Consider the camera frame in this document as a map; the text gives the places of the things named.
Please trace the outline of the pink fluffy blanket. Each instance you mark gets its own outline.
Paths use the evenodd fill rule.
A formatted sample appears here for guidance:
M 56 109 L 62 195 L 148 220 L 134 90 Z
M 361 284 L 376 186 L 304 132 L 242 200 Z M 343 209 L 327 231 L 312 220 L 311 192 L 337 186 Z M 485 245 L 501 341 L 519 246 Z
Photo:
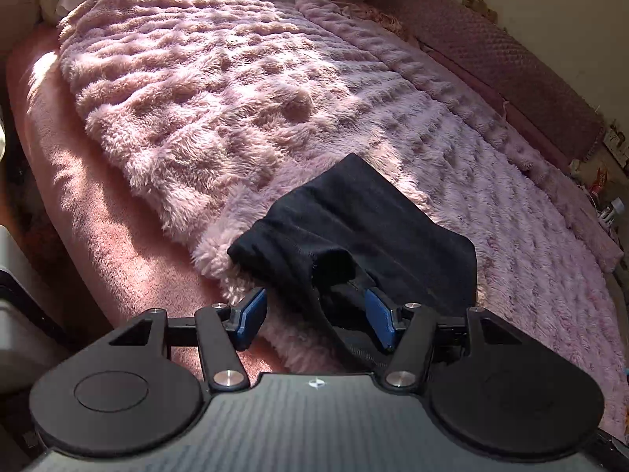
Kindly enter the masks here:
M 605 274 L 620 250 L 587 197 L 423 51 L 329 0 L 86 0 L 59 25 L 86 134 L 235 302 L 229 245 L 349 153 L 476 246 L 480 303 L 596 379 L 628 385 Z

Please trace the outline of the black pants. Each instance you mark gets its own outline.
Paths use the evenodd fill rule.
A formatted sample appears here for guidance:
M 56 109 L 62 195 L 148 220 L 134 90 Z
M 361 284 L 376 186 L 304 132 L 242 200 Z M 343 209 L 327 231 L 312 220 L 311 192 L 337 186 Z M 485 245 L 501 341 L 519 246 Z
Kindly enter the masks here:
M 445 317 L 476 303 L 473 244 L 353 153 L 280 197 L 228 254 L 350 368 L 383 371 L 390 360 L 391 328 L 375 302 L 417 302 Z

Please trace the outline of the pink bed sheet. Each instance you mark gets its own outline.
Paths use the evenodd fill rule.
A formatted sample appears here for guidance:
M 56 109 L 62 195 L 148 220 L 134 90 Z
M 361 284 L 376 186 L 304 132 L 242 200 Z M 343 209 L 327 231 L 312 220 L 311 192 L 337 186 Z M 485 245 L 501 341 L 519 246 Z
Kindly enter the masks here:
M 157 214 L 84 131 L 57 61 L 57 31 L 39 24 L 6 61 L 9 104 L 48 218 L 77 279 L 54 277 L 66 320 L 95 340 L 150 308 L 190 317 L 220 302 L 163 234 Z

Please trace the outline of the red snack bag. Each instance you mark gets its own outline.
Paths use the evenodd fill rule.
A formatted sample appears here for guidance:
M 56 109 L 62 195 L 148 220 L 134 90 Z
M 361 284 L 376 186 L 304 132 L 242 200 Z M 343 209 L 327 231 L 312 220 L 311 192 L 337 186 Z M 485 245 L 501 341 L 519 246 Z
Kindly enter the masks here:
M 594 181 L 587 187 L 590 197 L 599 199 L 609 180 L 609 173 L 605 167 L 598 167 Z

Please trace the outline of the pink quilted headboard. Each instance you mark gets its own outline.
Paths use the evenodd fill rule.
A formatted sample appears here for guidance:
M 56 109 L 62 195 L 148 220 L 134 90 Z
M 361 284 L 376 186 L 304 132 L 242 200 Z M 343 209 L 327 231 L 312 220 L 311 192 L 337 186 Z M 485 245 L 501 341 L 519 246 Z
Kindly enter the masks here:
M 455 0 L 366 0 L 398 18 L 420 43 L 468 70 L 527 117 L 572 160 L 605 134 L 602 117 L 559 75 L 497 24 Z

